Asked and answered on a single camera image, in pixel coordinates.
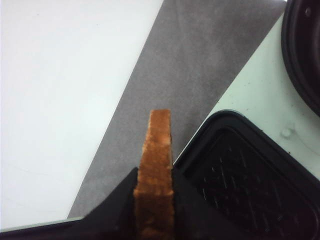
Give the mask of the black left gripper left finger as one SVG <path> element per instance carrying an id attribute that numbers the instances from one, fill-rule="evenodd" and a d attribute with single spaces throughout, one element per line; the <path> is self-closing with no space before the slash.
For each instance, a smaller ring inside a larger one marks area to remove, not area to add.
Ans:
<path id="1" fill-rule="evenodd" d="M 133 168 L 118 186 L 80 220 L 10 230 L 2 240 L 135 240 L 133 190 L 138 169 Z"/>

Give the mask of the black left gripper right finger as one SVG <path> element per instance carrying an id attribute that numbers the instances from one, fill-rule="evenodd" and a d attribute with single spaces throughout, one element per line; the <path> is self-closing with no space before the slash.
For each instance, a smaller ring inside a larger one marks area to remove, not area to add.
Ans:
<path id="1" fill-rule="evenodd" d="M 209 205 L 180 170 L 172 170 L 176 240 L 249 240 L 246 234 Z"/>

